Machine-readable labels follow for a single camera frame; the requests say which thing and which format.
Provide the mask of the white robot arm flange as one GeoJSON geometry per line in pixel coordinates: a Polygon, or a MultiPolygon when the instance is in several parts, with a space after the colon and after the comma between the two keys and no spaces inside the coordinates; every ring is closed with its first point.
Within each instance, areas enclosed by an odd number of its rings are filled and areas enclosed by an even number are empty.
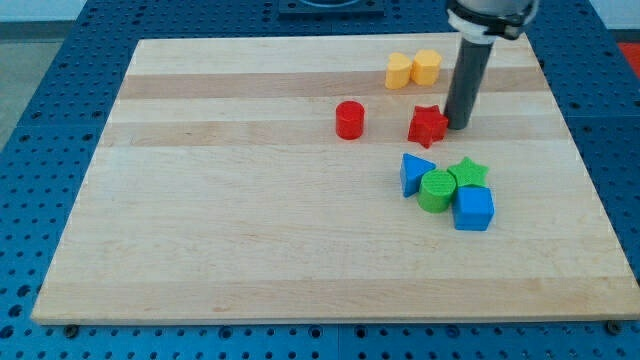
{"type": "Polygon", "coordinates": [[[447,0],[451,27],[468,42],[488,45],[497,38],[516,40],[532,24],[539,0],[447,0]]]}

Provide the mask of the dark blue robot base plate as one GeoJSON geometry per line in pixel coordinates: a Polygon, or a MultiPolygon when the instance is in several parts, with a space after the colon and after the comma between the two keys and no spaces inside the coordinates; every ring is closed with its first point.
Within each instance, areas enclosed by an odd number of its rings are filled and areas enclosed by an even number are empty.
{"type": "Polygon", "coordinates": [[[278,17],[383,15],[385,0],[279,0],[278,17]]]}

